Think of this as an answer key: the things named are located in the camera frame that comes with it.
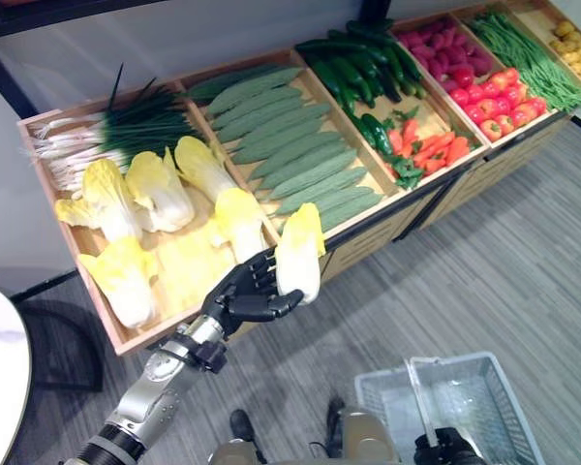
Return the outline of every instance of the cherry tomato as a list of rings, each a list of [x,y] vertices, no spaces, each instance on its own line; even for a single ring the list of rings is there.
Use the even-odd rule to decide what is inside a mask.
[[[499,89],[500,92],[504,92],[504,90],[510,84],[509,79],[505,75],[504,72],[495,73],[491,77],[489,77],[489,82],[495,84],[495,86]]]
[[[454,89],[449,93],[449,96],[459,107],[464,107],[469,103],[469,93],[465,89]]]
[[[469,94],[470,104],[475,104],[484,98],[484,91],[477,84],[472,84],[467,87],[467,93]]]
[[[495,99],[495,114],[509,114],[510,113],[510,102],[506,97],[498,97]]]
[[[495,121],[497,121],[497,124],[499,124],[500,128],[502,128],[502,136],[506,136],[514,131],[514,123],[512,123],[512,118],[510,118],[507,114],[500,114],[495,118]]]
[[[538,112],[535,110],[535,107],[532,104],[521,104],[517,108],[518,110],[523,111],[527,115],[527,122],[534,120],[538,116]]]
[[[469,68],[461,68],[456,70],[452,77],[461,87],[467,87],[474,83],[474,72]]]
[[[484,111],[477,107],[477,105],[467,105],[465,108],[465,113],[470,117],[470,119],[475,124],[480,124],[486,118],[484,116]]]
[[[542,97],[532,97],[526,102],[526,104],[532,104],[535,108],[535,112],[538,113],[538,116],[546,112],[546,100]]]
[[[500,95],[500,89],[490,80],[481,83],[480,87],[482,88],[482,92],[484,92],[485,99],[494,99],[495,97]]]
[[[494,119],[487,119],[480,124],[482,133],[491,141],[494,142],[502,136],[502,128]]]
[[[519,81],[519,72],[516,71],[516,68],[506,68],[502,71],[507,77],[508,84],[516,84]]]
[[[510,85],[505,89],[505,91],[502,93],[502,97],[504,97],[507,100],[507,102],[510,104],[511,109],[513,109],[521,102],[523,102],[523,99],[521,99],[518,89],[513,85]]]
[[[516,109],[510,114],[512,124],[516,129],[520,128],[521,126],[525,126],[527,123],[529,123],[527,116],[528,116],[527,113],[520,109]]]
[[[490,119],[496,114],[497,104],[493,99],[482,99],[476,105],[484,113],[484,119]]]

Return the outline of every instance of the white wall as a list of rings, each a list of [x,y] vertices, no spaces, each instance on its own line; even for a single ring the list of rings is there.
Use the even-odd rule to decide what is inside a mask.
[[[560,0],[581,25],[581,0]],[[173,0],[0,38],[0,59],[40,111],[317,37],[356,17],[360,0]],[[474,0],[393,0],[413,17]],[[19,153],[16,117],[0,98],[0,286],[20,290],[72,266],[34,173]]]

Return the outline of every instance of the round table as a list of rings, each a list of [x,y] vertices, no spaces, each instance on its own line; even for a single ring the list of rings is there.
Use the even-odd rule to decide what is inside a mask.
[[[28,400],[31,353],[23,321],[0,294],[0,463],[9,451]]]

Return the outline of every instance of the robotic arm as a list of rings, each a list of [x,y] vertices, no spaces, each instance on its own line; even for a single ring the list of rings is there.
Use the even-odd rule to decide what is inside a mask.
[[[237,265],[208,294],[200,316],[180,325],[148,359],[101,432],[65,465],[136,465],[172,423],[181,394],[201,372],[222,369],[223,341],[242,323],[282,318],[301,301],[299,290],[278,295],[275,279],[272,250]]]

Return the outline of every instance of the plastic basket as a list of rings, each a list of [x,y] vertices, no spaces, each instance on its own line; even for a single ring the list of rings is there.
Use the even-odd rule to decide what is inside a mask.
[[[453,426],[492,464],[544,465],[534,435],[497,359],[490,353],[431,358],[359,375],[359,405],[386,424],[404,464],[413,464],[414,441],[427,427]],[[424,406],[425,418],[419,407]]]

